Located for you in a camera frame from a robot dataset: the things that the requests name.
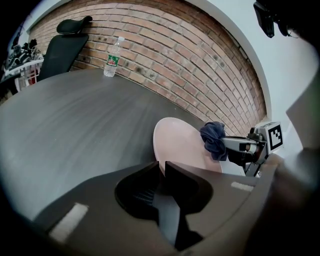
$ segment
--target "pink plate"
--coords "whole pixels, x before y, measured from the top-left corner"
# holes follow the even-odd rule
[[[205,149],[200,132],[180,119],[166,117],[156,124],[153,150],[163,173],[166,161],[222,173],[219,161]]]

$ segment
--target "chair backrest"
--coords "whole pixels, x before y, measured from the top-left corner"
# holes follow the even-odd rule
[[[49,43],[38,81],[68,72],[85,46],[87,34],[59,34]]]
[[[79,33],[84,26],[92,21],[91,16],[82,20],[66,19],[60,22],[56,35],[49,43],[38,81],[68,72],[76,57],[85,46],[89,36]]]

